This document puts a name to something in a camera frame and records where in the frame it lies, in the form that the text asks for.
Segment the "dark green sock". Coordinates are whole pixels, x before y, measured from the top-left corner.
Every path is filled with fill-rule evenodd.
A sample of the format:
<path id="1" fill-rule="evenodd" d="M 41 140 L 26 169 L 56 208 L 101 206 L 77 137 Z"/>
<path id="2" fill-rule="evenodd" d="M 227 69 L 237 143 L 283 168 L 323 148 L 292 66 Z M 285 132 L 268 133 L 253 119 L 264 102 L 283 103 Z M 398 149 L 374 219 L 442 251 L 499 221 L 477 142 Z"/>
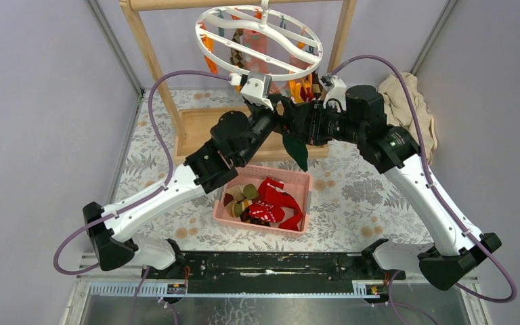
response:
<path id="1" fill-rule="evenodd" d="M 308 150 L 306 145 L 289 134 L 282 136 L 282 143 L 288 155 L 298 164 L 299 168 L 308 171 Z"/>

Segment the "plain red sock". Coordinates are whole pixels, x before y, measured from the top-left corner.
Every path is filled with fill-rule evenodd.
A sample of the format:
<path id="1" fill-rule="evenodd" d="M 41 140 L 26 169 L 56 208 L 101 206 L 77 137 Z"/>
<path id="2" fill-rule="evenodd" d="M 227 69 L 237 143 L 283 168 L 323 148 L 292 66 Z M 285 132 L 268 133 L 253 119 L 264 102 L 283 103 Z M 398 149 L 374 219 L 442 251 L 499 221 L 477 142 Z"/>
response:
<path id="1" fill-rule="evenodd" d="M 284 184 L 281 181 L 266 177 L 259 186 L 258 192 L 260 198 L 258 203 L 262 202 L 271 206 L 268 210 L 271 214 L 268 214 L 267 218 L 261 217 L 262 220 L 279 223 L 280 229 L 299 232 L 299 223 L 303 218 L 302 208 L 294 197 L 284 190 Z M 291 209 L 294 215 L 284 220 L 285 212 L 279 212 L 283 208 Z"/>

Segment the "red white patterned sock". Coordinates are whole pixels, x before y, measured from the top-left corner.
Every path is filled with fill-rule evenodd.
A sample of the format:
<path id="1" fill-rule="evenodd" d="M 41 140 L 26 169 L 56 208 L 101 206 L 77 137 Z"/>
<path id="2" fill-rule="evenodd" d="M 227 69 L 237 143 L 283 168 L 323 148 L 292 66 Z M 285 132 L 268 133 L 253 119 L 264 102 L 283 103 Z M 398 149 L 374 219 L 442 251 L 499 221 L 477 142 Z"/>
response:
<path id="1" fill-rule="evenodd" d="M 281 207 L 263 201 L 252 203 L 248 207 L 248 214 L 252 218 L 270 223 L 280 223 L 285 216 L 285 212 Z"/>

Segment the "black red yellow argyle sock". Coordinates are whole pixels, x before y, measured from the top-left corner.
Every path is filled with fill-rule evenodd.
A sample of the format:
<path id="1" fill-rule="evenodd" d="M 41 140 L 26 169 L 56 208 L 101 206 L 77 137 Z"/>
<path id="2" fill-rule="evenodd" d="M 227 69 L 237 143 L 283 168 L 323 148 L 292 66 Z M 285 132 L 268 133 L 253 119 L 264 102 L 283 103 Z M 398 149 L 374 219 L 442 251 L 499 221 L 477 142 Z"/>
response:
<path id="1" fill-rule="evenodd" d="M 267 227 L 270 226 L 270 222 L 251 216 L 249 213 L 249 210 L 245 210 L 245 212 L 243 212 L 243 214 L 241 214 L 240 220 L 243 223 L 250 223 L 250 224 L 254 224 L 254 225 L 262 225 L 262 226 L 267 226 Z"/>

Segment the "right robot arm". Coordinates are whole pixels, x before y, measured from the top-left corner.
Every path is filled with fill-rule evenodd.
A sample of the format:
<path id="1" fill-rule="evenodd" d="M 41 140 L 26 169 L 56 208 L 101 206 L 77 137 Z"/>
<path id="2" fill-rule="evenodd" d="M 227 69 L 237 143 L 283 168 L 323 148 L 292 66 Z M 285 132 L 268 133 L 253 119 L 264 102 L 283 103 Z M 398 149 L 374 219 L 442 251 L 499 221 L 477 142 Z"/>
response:
<path id="1" fill-rule="evenodd" d="M 420 273 L 435 288 L 448 290 L 500 247 L 496 234 L 483 233 L 435 187 L 416 140 L 388 124 L 383 96 L 373 86 L 350 87 L 341 109 L 317 100 L 296 104 L 283 97 L 281 103 L 284 146 L 302 169 L 309 145 L 332 139 L 355 144 L 363 159 L 401 192 L 432 237 L 430 244 L 377 240 L 362 253 L 361 269 L 368 278 L 401 270 Z"/>

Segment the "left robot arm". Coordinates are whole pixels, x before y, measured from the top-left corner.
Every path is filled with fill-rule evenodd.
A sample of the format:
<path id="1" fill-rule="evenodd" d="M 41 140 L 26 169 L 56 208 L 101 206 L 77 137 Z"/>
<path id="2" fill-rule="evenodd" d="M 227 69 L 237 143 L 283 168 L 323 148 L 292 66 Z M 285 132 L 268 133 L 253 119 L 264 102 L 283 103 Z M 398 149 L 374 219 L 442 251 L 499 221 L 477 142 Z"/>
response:
<path id="1" fill-rule="evenodd" d="M 247 166 L 278 127 L 276 107 L 281 99 L 280 94 L 271 94 L 260 105 L 247 102 L 249 115 L 235 110 L 223 114 L 211 128 L 210 140 L 187 156 L 170 180 L 119 203 L 86 205 L 83 216 L 100 269 L 112 271 L 133 261 L 156 268 L 166 278 L 180 275 L 183 261 L 171 240 L 151 240 L 138 231 L 153 218 L 233 180 L 238 168 Z"/>

